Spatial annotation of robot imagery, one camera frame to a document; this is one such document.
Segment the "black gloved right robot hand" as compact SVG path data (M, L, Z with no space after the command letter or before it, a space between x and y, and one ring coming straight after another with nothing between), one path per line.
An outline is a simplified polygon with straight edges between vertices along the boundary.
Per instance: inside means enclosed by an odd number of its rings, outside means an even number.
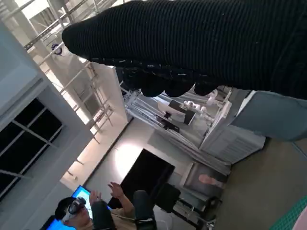
M307 97L304 0L129 1L68 26L62 41L147 97L219 86Z

